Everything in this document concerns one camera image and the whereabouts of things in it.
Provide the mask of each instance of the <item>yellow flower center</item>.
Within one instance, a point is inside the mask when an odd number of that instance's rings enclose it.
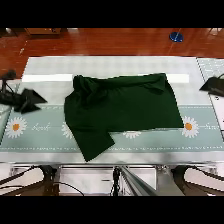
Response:
[[[18,129],[19,129],[19,124],[14,124],[14,125],[12,126],[12,129],[13,129],[13,131],[18,131]]]
[[[185,128],[190,131],[192,129],[192,125],[190,123],[186,123]]]

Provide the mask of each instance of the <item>blue object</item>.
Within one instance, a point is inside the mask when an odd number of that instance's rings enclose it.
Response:
[[[183,37],[183,35],[182,35],[181,33],[179,33],[179,32],[172,32],[172,33],[170,34],[170,39],[171,39],[172,41],[174,41],[174,42],[182,42],[183,39],[184,39],[184,37]]]

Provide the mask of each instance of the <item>wooden floor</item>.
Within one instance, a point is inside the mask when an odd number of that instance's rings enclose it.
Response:
[[[62,29],[59,36],[29,36],[23,29],[18,36],[0,38],[0,75],[15,69],[23,74],[30,56],[66,55],[156,55],[224,58],[222,28],[79,28]],[[181,43],[169,34],[180,31]]]

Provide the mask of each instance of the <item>green shirt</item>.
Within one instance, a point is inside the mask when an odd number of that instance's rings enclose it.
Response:
[[[65,121],[86,161],[114,144],[109,132],[183,128],[165,73],[96,79],[75,76]]]

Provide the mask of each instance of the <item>flower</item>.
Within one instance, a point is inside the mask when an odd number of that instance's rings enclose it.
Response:
[[[63,122],[61,130],[64,132],[63,135],[65,135],[66,138],[70,138],[70,139],[73,138],[73,134],[72,134],[71,130],[69,129],[68,125],[65,122]]]
[[[184,117],[183,118],[183,122],[184,122],[184,129],[182,131],[182,135],[185,135],[185,137],[189,137],[189,138],[194,138],[194,136],[197,136],[198,132],[198,124],[197,122],[194,120],[194,118],[190,118],[190,117]]]
[[[15,117],[11,119],[6,125],[6,135],[8,138],[17,138],[18,136],[23,134],[23,131],[26,130],[27,122],[22,117]]]
[[[136,138],[141,134],[140,131],[126,131],[123,133],[123,135],[125,135],[126,138]]]

